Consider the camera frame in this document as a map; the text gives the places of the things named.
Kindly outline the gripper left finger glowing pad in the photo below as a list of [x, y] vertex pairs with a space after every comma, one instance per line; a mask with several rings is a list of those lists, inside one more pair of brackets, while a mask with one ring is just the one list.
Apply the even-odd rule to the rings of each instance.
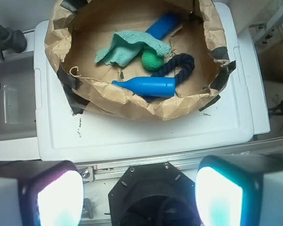
[[83, 200], [71, 161], [0, 161], [0, 226], [77, 226]]

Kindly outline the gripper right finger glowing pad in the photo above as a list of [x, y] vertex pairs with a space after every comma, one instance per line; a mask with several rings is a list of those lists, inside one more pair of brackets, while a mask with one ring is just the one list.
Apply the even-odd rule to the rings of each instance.
[[205, 156], [195, 199], [204, 226], [283, 226], [283, 154]]

